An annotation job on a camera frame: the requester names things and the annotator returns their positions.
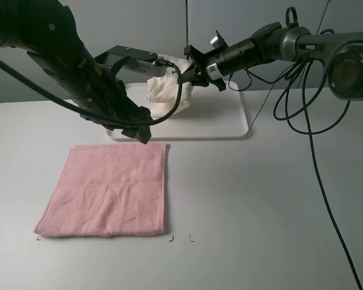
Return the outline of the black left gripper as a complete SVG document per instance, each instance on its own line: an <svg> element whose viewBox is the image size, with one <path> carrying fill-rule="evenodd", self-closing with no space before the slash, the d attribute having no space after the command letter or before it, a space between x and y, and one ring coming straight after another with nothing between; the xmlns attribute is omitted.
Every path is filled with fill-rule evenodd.
<svg viewBox="0 0 363 290"><path fill-rule="evenodd" d="M108 66L93 57L62 64L60 84L70 98L86 112L82 114L107 129L123 129L121 134L147 144L151 130L149 110L129 99L125 84L117 79Z"/></svg>

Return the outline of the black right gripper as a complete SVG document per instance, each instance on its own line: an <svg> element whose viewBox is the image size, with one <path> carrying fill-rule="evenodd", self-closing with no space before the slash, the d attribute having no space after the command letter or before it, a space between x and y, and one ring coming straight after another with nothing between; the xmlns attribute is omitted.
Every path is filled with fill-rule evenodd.
<svg viewBox="0 0 363 290"><path fill-rule="evenodd" d="M180 83L191 83L192 86L208 87L213 84L219 91L226 89L223 80L224 75L220 72L217 62L220 53L228 48L227 43L216 30L215 36L210 40L213 50L202 53L192 45L184 49L184 55L191 61L188 69L181 74Z"/></svg>

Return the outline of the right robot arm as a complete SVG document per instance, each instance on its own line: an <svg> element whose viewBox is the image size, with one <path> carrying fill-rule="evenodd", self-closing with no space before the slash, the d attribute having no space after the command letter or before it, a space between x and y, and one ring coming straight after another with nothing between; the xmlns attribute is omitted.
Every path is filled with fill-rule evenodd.
<svg viewBox="0 0 363 290"><path fill-rule="evenodd" d="M217 33L213 50L202 53L189 45L184 49L191 60L181 75L183 83L225 90L223 77L242 69L276 60L306 62L318 60L324 67L331 92L341 100L363 100L363 32L312 34L299 26L296 10L286 11L286 26L273 22L251 37L231 46Z"/></svg>

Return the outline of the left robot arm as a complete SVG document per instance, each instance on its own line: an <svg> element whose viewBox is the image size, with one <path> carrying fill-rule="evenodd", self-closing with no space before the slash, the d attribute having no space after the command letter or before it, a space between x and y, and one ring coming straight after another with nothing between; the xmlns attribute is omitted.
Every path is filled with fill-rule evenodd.
<svg viewBox="0 0 363 290"><path fill-rule="evenodd" d="M76 111L81 118L120 129L124 136L146 144L151 138L150 112L137 106L116 74L129 57L98 63L78 36L71 10L59 1L0 1L0 48L26 50L72 99L74 105L46 90L0 61L0 68L47 99Z"/></svg>

